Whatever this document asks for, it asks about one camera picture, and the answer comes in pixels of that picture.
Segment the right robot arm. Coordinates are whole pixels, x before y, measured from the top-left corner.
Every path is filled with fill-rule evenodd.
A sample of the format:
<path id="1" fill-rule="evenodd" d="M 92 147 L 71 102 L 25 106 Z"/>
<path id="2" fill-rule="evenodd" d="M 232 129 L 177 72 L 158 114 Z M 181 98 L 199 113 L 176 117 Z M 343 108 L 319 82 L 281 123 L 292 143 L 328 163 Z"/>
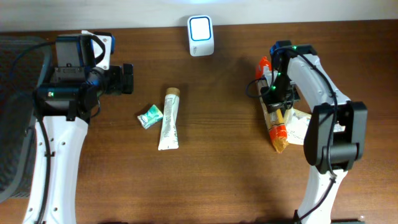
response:
<path id="1" fill-rule="evenodd" d="M 305 196 L 292 223 L 331 223 L 331 211 L 343 179 L 364 151 L 368 109 L 351 101 L 326 74 L 311 45 L 279 40 L 270 60 L 259 66 L 257 82 L 264 112 L 285 116 L 299 99 L 311 118 L 303 140 L 310 166 Z"/>

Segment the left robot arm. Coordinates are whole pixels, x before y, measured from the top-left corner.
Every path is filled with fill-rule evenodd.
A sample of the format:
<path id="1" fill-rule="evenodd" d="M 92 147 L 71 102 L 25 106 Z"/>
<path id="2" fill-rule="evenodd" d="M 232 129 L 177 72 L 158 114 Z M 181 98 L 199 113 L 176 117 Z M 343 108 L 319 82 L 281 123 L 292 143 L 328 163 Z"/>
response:
<path id="1" fill-rule="evenodd" d="M 115 38 L 107 32 L 55 39 L 57 64 L 32 93 L 36 156 L 24 223 L 76 223 L 80 154 L 103 95 L 130 95 L 133 66 L 110 64 Z"/>

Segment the yellow snack bag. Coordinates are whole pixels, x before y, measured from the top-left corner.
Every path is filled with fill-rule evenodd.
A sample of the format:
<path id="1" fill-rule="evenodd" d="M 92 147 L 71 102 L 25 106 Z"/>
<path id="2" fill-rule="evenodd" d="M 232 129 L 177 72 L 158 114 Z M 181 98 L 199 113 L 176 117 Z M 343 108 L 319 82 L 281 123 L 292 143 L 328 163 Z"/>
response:
<path id="1" fill-rule="evenodd" d="M 311 119 L 311 114 L 297 109 L 289 109 L 284 114 L 284 123 L 287 130 L 287 142 L 303 146 L 305 135 Z"/>

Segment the orange spaghetti packet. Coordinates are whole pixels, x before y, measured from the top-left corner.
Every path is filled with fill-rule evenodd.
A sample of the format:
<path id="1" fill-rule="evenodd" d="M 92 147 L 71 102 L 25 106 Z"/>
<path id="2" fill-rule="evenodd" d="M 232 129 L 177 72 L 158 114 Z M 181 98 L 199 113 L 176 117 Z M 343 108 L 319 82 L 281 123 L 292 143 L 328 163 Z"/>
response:
<path id="1" fill-rule="evenodd" d="M 271 77 L 271 63 L 268 61 L 267 57 L 261 58 L 258 67 L 256 68 L 255 78 L 265 78 L 256 81 L 257 91 L 261 94 L 263 87 L 268 87 L 267 78 Z M 264 113 L 264 119 L 266 122 L 266 127 L 269 132 L 271 143 L 277 153 L 282 153 L 283 150 L 289 145 L 287 137 L 287 129 L 285 127 L 284 118 L 280 109 L 271 111 L 271 107 L 266 105 L 266 100 L 260 97 L 260 102 L 262 110 Z"/>

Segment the small teal tissue pack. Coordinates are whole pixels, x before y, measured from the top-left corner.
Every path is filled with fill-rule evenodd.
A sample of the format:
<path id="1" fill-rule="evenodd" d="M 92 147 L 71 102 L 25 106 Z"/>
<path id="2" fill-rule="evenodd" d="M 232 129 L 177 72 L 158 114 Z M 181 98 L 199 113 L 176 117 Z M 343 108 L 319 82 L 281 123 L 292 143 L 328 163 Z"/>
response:
<path id="1" fill-rule="evenodd" d="M 148 129 L 163 118 L 163 113 L 156 105 L 152 105 L 146 113 L 139 115 L 137 118 L 142 127 Z"/>

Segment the white tube with tan cap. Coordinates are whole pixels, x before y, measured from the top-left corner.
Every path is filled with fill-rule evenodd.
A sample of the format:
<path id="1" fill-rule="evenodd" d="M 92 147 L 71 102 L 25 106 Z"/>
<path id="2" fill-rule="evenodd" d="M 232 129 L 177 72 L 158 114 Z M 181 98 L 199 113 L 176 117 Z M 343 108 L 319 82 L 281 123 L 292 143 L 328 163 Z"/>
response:
<path id="1" fill-rule="evenodd" d="M 177 115 L 180 101 L 180 90 L 170 87 L 166 90 L 162 129 L 158 150 L 178 149 Z"/>

